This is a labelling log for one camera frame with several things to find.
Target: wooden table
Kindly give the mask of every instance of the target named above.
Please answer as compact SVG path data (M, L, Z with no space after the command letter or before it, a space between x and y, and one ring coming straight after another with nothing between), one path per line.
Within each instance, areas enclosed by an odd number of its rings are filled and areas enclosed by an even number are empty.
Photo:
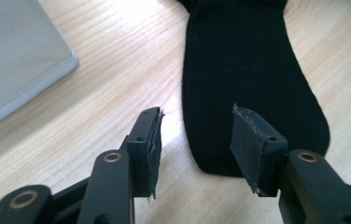
M203 173L181 110L187 11L175 0L43 0L80 63L0 122L0 199L25 185L58 192L119 148L140 111L159 105L157 200L136 199L136 223L282 223L276 198L242 178ZM290 0L290 42L330 124L326 156L351 185L351 0Z

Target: screw hole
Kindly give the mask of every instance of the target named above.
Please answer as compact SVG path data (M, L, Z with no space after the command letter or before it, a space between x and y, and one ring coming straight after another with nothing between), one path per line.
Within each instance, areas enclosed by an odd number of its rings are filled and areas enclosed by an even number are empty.
M120 155L118 152L112 152L104 156L104 161L114 162L114 161L120 160L121 158L122 158L122 155Z
M23 208L35 202L38 198L38 192L35 190L28 189L12 199L9 203L9 207L13 209Z
M302 152L298 155L299 159L303 160L303 161L307 161L307 162L317 162L317 158L307 152Z

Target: gray fabric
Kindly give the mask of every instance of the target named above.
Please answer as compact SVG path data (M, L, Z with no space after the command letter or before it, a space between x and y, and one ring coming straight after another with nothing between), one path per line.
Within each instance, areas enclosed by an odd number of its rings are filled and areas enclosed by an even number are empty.
M77 63L36 0L0 0L0 120Z

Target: wood grain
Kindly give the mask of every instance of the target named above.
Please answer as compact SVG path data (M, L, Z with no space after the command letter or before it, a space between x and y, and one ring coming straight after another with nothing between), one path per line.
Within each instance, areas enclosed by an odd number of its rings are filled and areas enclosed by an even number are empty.
M196 166L181 110L185 30L175 0L43 0L78 68L0 122L0 199L25 185L58 192L119 148L140 111L161 106L157 200L135 200L136 223L282 223L277 199L244 179ZM289 0L288 36L330 124L327 160L351 185L351 0Z

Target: black sock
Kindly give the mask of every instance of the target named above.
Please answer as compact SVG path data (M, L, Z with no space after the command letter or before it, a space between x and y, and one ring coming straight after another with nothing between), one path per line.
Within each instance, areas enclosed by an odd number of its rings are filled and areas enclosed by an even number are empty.
M182 102L199 167L241 176L229 150L233 104L259 113L288 148L324 155L330 131L289 44L287 0L180 0L190 13Z

